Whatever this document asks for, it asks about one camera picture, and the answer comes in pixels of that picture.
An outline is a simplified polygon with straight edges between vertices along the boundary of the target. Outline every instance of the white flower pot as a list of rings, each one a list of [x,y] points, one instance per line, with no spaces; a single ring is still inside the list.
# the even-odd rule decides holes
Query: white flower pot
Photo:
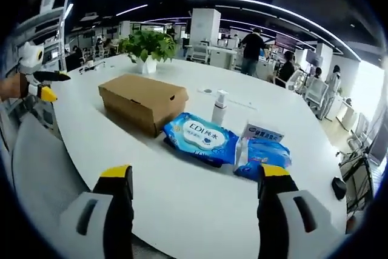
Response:
[[[136,59],[136,70],[140,74],[151,74],[156,72],[156,65],[158,61],[156,59],[152,59],[151,56],[148,56],[147,60],[143,62],[142,59]]]

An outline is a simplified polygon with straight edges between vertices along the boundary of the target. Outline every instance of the round table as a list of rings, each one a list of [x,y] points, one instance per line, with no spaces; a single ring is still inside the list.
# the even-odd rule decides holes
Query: round table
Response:
[[[259,228],[257,185],[174,152],[164,134],[146,137],[105,112],[98,86],[135,65],[125,55],[104,60],[96,70],[69,73],[71,80],[52,85],[58,96],[55,115],[75,167],[89,188],[106,169],[133,167],[133,233],[175,258],[257,258]],[[303,99],[256,78],[194,62],[159,64],[148,78],[184,86],[186,112],[210,119],[215,97],[203,89],[224,89],[232,102],[223,126],[240,135],[248,119],[276,124],[285,135],[292,165],[287,169],[299,189],[307,189],[331,213],[341,232],[346,201],[331,189],[340,177],[335,149]]]

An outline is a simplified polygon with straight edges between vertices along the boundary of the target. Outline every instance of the wet wipes package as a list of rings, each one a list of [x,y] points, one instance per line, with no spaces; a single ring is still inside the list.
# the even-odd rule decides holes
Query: wet wipes package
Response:
[[[203,162],[221,167],[234,164],[238,136],[190,113],[181,113],[163,128],[172,147]]]
[[[242,139],[241,153],[235,165],[235,175],[257,181],[259,165],[286,168],[291,165],[290,151],[280,143],[262,139]]]

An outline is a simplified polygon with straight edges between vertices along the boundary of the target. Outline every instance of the box lid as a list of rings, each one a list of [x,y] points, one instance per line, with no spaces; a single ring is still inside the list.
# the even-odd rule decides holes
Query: box lid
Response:
[[[131,74],[117,77],[99,87],[151,109],[154,121],[163,118],[166,112],[189,98],[184,87]]]

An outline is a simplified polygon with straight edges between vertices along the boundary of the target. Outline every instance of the green plant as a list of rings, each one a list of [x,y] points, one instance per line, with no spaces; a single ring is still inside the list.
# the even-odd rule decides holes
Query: green plant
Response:
[[[134,57],[145,62],[148,56],[158,61],[166,61],[175,55],[175,42],[171,36],[163,33],[138,30],[129,38],[120,40],[118,50],[120,53],[128,53],[133,62]]]

